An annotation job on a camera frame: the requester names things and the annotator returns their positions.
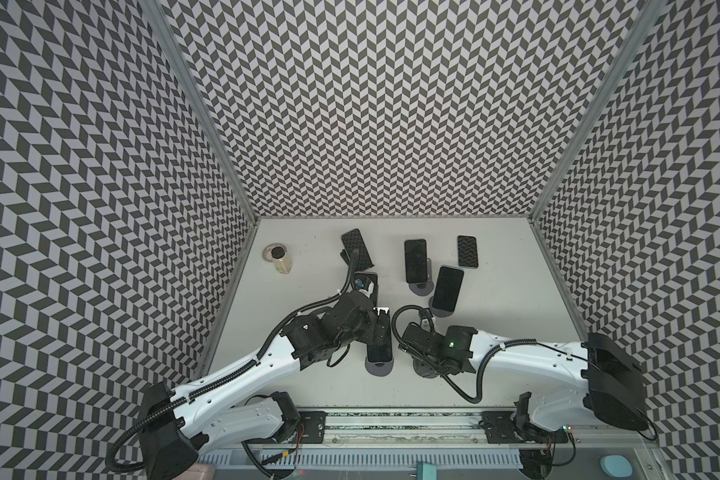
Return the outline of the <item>grey round stand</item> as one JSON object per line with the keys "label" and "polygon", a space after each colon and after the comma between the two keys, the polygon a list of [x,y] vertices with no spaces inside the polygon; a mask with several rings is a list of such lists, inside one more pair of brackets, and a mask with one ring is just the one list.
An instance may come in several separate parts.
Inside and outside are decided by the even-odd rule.
{"label": "grey round stand", "polygon": [[446,317],[449,317],[449,316],[451,316],[451,315],[453,314],[453,311],[449,311],[449,310],[444,310],[444,309],[437,308],[437,307],[434,305],[434,298],[433,298],[433,297],[430,297],[430,298],[428,299],[428,309],[429,309],[431,315],[432,315],[433,317],[437,317],[437,318],[446,318]]}
{"label": "grey round stand", "polygon": [[365,360],[366,371],[376,377],[385,377],[389,375],[394,367],[394,360],[388,361],[371,361],[369,358]]}
{"label": "grey round stand", "polygon": [[414,358],[413,367],[417,375],[427,379],[443,377],[450,374],[448,367],[437,360]]}
{"label": "grey round stand", "polygon": [[427,259],[427,280],[421,283],[409,283],[409,289],[417,296],[428,297],[435,290],[435,283],[432,275],[432,263]]}

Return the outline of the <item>teal phone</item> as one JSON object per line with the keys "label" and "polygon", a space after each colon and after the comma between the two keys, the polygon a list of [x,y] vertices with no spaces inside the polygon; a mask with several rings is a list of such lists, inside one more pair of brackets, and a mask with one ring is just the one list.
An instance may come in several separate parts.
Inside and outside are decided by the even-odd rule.
{"label": "teal phone", "polygon": [[459,235],[457,237],[457,261],[463,268],[479,267],[477,239],[474,236]]}
{"label": "teal phone", "polygon": [[362,233],[358,228],[352,229],[340,236],[343,249],[346,249],[351,255],[357,252],[357,260],[359,260],[359,269],[366,271],[374,267],[371,256],[365,244]]}

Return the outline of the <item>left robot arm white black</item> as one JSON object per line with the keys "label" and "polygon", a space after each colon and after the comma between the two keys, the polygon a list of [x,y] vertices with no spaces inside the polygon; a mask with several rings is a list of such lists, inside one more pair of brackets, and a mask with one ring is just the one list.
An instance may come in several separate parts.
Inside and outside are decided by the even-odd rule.
{"label": "left robot arm white black", "polygon": [[391,338],[390,315],[351,290],[290,313],[259,350],[184,385],[159,382],[144,391],[134,426],[142,453],[136,469],[150,479],[174,479],[205,451],[268,439],[284,442],[301,420],[285,392],[264,388],[354,343],[381,346]]}

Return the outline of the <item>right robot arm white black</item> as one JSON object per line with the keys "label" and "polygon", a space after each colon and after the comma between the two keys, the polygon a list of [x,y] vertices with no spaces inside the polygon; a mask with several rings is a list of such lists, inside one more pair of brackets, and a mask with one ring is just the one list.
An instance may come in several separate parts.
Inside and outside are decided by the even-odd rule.
{"label": "right robot arm white black", "polygon": [[440,334],[411,322],[395,336],[400,349],[464,401],[478,405],[496,373],[541,389],[522,393],[517,417],[554,432],[598,421],[627,431],[650,429],[640,362],[610,337],[589,333],[578,342],[510,339],[465,326]]}

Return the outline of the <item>purple edged phone black stand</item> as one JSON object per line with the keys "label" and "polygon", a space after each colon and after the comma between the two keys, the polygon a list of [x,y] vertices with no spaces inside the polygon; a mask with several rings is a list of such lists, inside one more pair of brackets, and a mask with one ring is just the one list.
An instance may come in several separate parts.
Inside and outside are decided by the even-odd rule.
{"label": "purple edged phone black stand", "polygon": [[378,292],[378,276],[373,272],[356,272],[352,280],[352,288],[357,291],[368,284],[374,284]]}

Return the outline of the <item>phone on middle grey stand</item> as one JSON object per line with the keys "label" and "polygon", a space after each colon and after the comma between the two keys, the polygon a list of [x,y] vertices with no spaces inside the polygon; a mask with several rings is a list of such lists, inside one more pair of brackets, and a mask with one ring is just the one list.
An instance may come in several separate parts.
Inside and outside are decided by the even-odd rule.
{"label": "phone on middle grey stand", "polygon": [[432,297],[432,307],[437,310],[454,312],[460,295],[464,271],[450,266],[441,266]]}

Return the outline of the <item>teal phone on black stand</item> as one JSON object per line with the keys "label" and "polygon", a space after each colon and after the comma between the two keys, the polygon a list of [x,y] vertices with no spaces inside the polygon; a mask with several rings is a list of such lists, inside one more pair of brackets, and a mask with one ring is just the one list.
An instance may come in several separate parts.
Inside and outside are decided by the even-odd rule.
{"label": "teal phone on black stand", "polygon": [[346,249],[351,255],[357,252],[357,260],[359,260],[359,269],[366,271],[374,267],[371,256],[365,244],[362,233],[358,228],[352,229],[340,236],[343,249]]}

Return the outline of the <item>phone on rear grey stand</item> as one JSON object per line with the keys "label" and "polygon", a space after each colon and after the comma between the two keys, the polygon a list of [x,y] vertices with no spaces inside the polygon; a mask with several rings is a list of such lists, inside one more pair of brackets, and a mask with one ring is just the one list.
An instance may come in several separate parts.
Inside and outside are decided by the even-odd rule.
{"label": "phone on rear grey stand", "polygon": [[428,280],[428,255],[425,239],[404,241],[404,261],[407,283],[421,284]]}

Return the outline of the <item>spice jar with black lid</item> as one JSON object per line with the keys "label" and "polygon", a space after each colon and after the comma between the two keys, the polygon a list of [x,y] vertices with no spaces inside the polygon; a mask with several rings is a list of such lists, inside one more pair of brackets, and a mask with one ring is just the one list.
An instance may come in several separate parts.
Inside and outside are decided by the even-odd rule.
{"label": "spice jar with black lid", "polygon": [[271,263],[280,274],[287,275],[292,269],[291,257],[283,244],[273,243],[268,245],[262,252],[262,258]]}

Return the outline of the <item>metal base rail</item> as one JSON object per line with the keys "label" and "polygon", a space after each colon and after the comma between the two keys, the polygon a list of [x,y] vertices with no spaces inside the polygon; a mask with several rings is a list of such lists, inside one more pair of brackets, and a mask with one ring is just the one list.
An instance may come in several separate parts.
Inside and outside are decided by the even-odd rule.
{"label": "metal base rail", "polygon": [[326,411],[322,441],[306,444],[271,470],[410,471],[419,463],[446,469],[499,469],[521,465],[522,450],[551,443],[513,441],[484,414],[503,421],[501,409],[344,409]]}

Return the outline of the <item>silver aluminium corner post left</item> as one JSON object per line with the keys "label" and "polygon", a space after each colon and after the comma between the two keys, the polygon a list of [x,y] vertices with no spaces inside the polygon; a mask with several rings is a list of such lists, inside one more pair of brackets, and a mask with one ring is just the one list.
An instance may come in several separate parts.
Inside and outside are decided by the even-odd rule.
{"label": "silver aluminium corner post left", "polygon": [[143,10],[146,21],[152,29],[156,42],[160,45],[173,74],[184,92],[187,104],[195,115],[211,150],[230,184],[233,194],[240,204],[245,218],[249,223],[256,223],[258,216],[237,176],[232,158],[223,144],[214,120],[210,116],[209,109],[198,88],[198,83],[191,74],[186,59],[176,41],[176,37],[170,28],[169,22],[166,20],[162,3],[155,0],[142,0],[139,2],[139,5]]}

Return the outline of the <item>silver aluminium corner post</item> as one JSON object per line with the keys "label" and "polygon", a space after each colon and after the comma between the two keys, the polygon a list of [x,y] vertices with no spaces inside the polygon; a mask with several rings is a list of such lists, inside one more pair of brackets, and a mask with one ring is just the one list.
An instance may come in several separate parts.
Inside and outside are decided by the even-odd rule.
{"label": "silver aluminium corner post", "polygon": [[230,184],[233,194],[240,204],[245,218],[249,223],[256,223],[258,216],[237,176],[232,158],[223,144],[214,120],[210,116],[209,109],[198,88],[198,83],[191,74],[186,59],[176,41],[176,37],[170,28],[169,22],[166,20],[162,3],[155,0],[142,0],[139,2],[139,5],[143,10],[146,21],[152,29],[156,42],[160,45],[173,74],[184,92],[187,104],[195,115],[211,150]]}
{"label": "silver aluminium corner post", "polygon": [[658,22],[667,1],[646,1],[637,15],[636,21],[628,31],[624,43],[609,66],[601,85],[596,89],[592,100],[577,126],[572,138],[560,155],[555,168],[546,182],[541,194],[529,214],[529,222],[538,225],[544,210],[549,205],[574,161],[584,148],[587,139],[597,125],[618,85],[628,73],[635,56],[644,44],[648,34]]}

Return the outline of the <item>silver aluminium corner post right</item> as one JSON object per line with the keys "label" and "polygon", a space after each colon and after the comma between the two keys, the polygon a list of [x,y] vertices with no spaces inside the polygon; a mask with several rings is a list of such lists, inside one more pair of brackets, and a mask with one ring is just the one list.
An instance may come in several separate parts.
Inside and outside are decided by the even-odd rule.
{"label": "silver aluminium corner post right", "polygon": [[529,222],[538,225],[544,210],[549,205],[574,161],[584,148],[587,139],[597,125],[618,85],[628,73],[635,56],[644,44],[648,34],[658,22],[667,1],[646,1],[637,15],[636,21],[628,31],[624,43],[609,66],[601,85],[596,89],[592,100],[577,126],[572,138],[560,155],[555,168],[546,182],[541,194],[529,214]]}

